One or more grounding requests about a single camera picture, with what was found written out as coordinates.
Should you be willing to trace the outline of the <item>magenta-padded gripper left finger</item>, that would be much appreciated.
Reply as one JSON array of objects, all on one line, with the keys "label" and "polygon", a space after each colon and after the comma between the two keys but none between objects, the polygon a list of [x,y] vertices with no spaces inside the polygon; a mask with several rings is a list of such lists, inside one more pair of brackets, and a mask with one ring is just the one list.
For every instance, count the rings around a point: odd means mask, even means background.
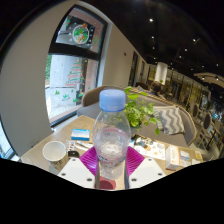
[{"label": "magenta-padded gripper left finger", "polygon": [[70,159],[58,176],[84,188],[98,189],[100,175],[95,148],[90,148],[79,158]]}]

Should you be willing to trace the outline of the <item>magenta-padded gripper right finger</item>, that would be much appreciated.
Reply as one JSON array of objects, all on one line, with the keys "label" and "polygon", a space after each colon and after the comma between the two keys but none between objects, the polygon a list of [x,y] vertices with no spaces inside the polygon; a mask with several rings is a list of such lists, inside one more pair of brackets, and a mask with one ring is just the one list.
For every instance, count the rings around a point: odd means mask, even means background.
[{"label": "magenta-padded gripper right finger", "polygon": [[165,176],[153,158],[145,158],[134,148],[128,147],[124,176],[126,189],[140,188]]}]

